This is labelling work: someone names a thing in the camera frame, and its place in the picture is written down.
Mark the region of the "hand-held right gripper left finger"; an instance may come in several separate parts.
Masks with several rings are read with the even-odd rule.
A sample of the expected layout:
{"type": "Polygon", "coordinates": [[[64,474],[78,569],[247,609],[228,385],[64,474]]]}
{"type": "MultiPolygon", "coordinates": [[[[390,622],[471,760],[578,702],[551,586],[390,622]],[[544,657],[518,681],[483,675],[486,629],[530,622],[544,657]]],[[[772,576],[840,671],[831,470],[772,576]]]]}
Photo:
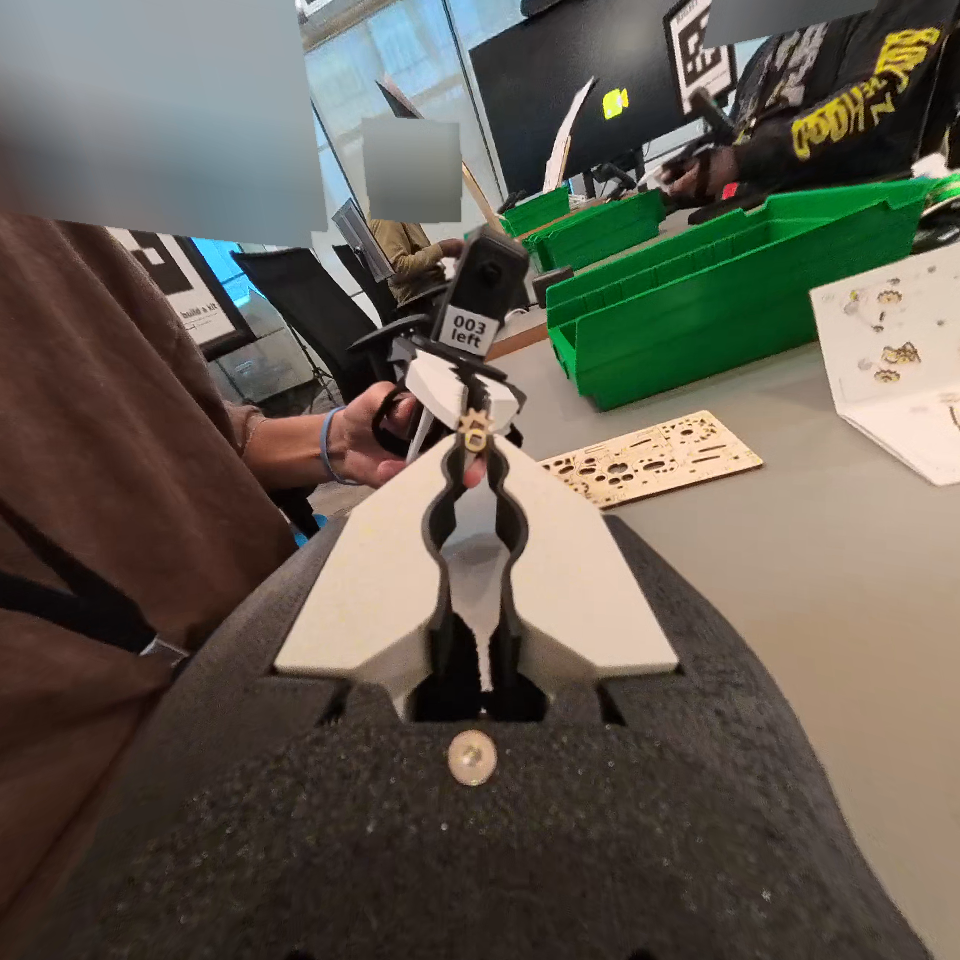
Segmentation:
{"type": "Polygon", "coordinates": [[[373,685],[428,722],[482,711],[476,641],[453,611],[442,550],[466,488],[449,436],[354,509],[275,660],[274,672],[373,685]]]}

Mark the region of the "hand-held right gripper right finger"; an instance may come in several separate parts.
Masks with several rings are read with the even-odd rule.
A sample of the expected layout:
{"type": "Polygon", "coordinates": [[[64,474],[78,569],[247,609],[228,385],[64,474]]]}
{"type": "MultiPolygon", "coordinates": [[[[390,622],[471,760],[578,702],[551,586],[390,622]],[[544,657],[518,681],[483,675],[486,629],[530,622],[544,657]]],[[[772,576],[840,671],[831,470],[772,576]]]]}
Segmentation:
{"type": "Polygon", "coordinates": [[[679,656],[600,510],[508,440],[490,444],[486,476],[508,550],[491,717],[540,722],[570,686],[674,673],[679,656]]]}

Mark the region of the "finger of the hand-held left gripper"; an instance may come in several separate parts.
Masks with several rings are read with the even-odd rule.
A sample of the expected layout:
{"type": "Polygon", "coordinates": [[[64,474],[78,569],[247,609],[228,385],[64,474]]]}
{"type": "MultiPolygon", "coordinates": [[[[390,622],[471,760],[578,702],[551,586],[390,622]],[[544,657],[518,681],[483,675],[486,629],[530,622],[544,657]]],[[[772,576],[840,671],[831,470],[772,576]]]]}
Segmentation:
{"type": "Polygon", "coordinates": [[[522,410],[522,400],[505,381],[482,378],[484,399],[482,411],[486,416],[487,431],[508,431],[522,410]]]}
{"type": "Polygon", "coordinates": [[[450,361],[415,349],[406,369],[405,387],[423,408],[426,430],[439,425],[447,431],[461,431],[469,388],[450,361]]]}

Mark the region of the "person's left forearm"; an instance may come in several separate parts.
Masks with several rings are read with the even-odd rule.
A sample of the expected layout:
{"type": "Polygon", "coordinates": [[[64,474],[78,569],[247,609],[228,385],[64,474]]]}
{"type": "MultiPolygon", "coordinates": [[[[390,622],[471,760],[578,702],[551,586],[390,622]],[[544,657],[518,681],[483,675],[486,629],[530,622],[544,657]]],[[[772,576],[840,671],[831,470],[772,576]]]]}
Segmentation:
{"type": "Polygon", "coordinates": [[[259,418],[251,427],[242,460],[267,492],[308,489],[332,481],[322,438],[329,414],[259,418]]]}

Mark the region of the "person's left hand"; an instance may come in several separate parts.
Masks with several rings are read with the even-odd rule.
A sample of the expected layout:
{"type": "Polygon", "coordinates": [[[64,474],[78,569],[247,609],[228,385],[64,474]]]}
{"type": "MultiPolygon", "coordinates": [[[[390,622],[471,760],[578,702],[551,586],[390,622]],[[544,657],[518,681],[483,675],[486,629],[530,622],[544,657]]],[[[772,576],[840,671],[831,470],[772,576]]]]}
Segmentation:
{"type": "Polygon", "coordinates": [[[392,384],[378,382],[337,415],[329,450],[331,463],[343,478],[379,489],[405,470],[405,458],[384,448],[374,431],[376,415],[384,406],[387,414],[382,426],[395,435],[405,434],[420,412],[417,400],[408,390],[401,390],[387,403],[393,391],[392,384]]]}

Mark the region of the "small green plastic bin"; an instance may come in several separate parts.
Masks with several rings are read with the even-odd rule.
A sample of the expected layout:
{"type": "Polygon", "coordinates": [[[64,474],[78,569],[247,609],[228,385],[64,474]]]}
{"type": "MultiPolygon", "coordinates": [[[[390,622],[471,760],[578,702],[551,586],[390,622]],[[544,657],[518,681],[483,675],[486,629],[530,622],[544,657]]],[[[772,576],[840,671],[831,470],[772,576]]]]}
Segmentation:
{"type": "Polygon", "coordinates": [[[498,208],[504,230],[513,238],[534,233],[570,213],[570,185],[563,181],[558,188],[529,195],[524,190],[513,191],[498,208]]]}

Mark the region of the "blue wristband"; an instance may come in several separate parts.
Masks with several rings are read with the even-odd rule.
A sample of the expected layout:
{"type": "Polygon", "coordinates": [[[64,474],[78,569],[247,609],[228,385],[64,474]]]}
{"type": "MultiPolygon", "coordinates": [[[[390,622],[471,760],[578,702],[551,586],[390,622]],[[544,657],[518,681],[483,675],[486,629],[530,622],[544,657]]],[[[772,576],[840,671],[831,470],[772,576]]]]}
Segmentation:
{"type": "Polygon", "coordinates": [[[320,460],[323,464],[323,468],[328,474],[329,481],[335,482],[340,486],[355,486],[354,481],[344,478],[340,473],[334,468],[330,460],[330,433],[331,428],[335,423],[337,416],[343,413],[346,410],[346,406],[338,406],[331,411],[329,411],[320,428],[319,435],[319,453],[320,460]]]}

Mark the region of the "medium green plastic bin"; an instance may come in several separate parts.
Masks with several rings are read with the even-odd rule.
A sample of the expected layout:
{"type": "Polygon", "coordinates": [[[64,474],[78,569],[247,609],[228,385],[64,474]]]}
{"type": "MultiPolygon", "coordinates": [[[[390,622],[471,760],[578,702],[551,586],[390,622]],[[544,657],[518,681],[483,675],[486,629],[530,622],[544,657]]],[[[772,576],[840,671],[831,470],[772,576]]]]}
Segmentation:
{"type": "Polygon", "coordinates": [[[666,218],[659,190],[645,190],[583,209],[525,237],[521,243],[540,274],[579,271],[657,238],[666,218]]]}

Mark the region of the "grey laptop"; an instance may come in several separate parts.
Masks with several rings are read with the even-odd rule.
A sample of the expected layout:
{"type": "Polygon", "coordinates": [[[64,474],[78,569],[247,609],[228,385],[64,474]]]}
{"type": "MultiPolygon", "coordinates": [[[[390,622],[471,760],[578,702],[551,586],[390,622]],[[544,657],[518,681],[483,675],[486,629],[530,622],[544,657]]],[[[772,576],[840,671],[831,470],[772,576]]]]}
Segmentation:
{"type": "Polygon", "coordinates": [[[343,240],[362,260],[376,282],[389,282],[395,276],[386,255],[354,197],[348,198],[332,215],[333,225],[343,240]]]}

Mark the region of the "black office chair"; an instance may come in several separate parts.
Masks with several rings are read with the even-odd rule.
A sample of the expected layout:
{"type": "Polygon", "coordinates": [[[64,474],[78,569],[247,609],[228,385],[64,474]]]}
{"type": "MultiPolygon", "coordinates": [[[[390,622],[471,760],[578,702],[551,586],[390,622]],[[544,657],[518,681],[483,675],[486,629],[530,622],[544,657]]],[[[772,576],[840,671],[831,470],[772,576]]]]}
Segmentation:
{"type": "Polygon", "coordinates": [[[233,260],[321,358],[345,403],[378,381],[394,382],[380,328],[348,296],[310,248],[246,253],[233,260]]]}

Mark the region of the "laser-cut wooden puzzle sheet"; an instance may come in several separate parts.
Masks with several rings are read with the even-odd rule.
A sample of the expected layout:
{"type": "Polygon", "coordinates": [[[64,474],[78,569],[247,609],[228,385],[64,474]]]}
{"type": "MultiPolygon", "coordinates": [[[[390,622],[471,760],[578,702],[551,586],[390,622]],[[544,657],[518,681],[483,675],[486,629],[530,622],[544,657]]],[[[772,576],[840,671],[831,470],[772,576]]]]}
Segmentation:
{"type": "Polygon", "coordinates": [[[540,461],[598,510],[703,485],[764,467],[721,420],[700,411],[540,461]]]}

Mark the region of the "white folded paper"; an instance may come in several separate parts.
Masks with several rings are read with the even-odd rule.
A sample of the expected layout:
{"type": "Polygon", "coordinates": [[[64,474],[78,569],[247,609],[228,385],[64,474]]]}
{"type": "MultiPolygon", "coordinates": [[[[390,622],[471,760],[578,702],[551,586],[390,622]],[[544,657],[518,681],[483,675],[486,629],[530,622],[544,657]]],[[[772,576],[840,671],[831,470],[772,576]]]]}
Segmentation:
{"type": "Polygon", "coordinates": [[[597,83],[595,76],[591,77],[573,97],[570,107],[563,117],[555,138],[553,148],[545,167],[542,194],[548,194],[559,188],[566,179],[566,170],[569,161],[573,128],[581,114],[584,103],[594,90],[597,83]]]}

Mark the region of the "person's brown shirt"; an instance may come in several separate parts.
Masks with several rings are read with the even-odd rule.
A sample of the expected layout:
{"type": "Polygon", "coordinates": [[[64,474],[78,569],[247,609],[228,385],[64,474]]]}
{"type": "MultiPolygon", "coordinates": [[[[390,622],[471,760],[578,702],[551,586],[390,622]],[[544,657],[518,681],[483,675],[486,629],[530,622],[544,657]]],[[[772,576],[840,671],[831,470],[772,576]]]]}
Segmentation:
{"type": "MultiPolygon", "coordinates": [[[[2,573],[60,591],[36,531],[194,651],[295,551],[242,460],[252,407],[105,228],[2,213],[2,573]]],[[[2,610],[2,958],[85,844],[172,682],[160,655],[2,610]]]]}

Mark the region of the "framed black and white poster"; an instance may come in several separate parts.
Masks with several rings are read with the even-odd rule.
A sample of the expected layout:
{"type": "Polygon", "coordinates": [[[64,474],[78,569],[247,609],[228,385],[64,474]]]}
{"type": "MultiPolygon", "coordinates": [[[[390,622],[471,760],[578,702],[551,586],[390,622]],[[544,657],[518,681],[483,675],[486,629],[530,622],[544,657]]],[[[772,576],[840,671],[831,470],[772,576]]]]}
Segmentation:
{"type": "Polygon", "coordinates": [[[193,239],[111,226],[107,231],[146,270],[207,361],[256,342],[193,239]]]}

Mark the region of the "white instruction booklet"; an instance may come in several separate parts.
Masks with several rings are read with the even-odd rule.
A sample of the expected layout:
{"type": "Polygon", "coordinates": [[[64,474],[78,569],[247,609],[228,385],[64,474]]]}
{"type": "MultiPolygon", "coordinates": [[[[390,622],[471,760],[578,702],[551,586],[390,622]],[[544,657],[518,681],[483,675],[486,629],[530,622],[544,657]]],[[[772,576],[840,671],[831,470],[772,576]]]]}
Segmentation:
{"type": "Polygon", "coordinates": [[[838,416],[932,485],[957,485],[958,245],[809,296],[838,416]]]}

